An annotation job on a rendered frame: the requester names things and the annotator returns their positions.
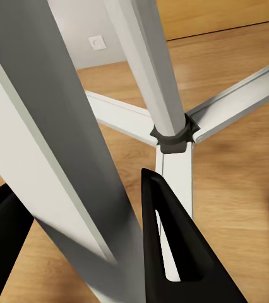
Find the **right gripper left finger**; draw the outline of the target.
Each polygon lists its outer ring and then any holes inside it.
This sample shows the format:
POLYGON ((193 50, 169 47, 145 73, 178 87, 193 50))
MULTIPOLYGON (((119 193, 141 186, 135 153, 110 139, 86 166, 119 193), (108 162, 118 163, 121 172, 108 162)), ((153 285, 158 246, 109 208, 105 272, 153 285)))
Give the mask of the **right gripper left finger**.
POLYGON ((0 187, 0 296, 35 218, 7 185, 0 187))

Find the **camera tripod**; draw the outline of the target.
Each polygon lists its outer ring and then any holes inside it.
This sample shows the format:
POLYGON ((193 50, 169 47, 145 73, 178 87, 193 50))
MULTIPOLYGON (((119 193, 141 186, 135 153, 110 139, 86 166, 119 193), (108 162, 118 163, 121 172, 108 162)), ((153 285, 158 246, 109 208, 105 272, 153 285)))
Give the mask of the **camera tripod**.
POLYGON ((143 229, 98 122, 157 148, 193 220, 194 144, 269 102, 269 66, 184 113, 156 0, 102 3, 148 109, 83 89, 47 0, 0 0, 0 175, 101 303, 146 303, 143 229))

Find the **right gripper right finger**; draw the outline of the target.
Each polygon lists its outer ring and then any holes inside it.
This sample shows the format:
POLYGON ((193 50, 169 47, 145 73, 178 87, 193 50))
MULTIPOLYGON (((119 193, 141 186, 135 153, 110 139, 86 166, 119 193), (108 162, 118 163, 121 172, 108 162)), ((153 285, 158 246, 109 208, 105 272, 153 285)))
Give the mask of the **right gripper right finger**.
POLYGON ((248 303, 166 182, 141 169, 146 303, 248 303), (180 282, 166 279, 156 211, 180 282))

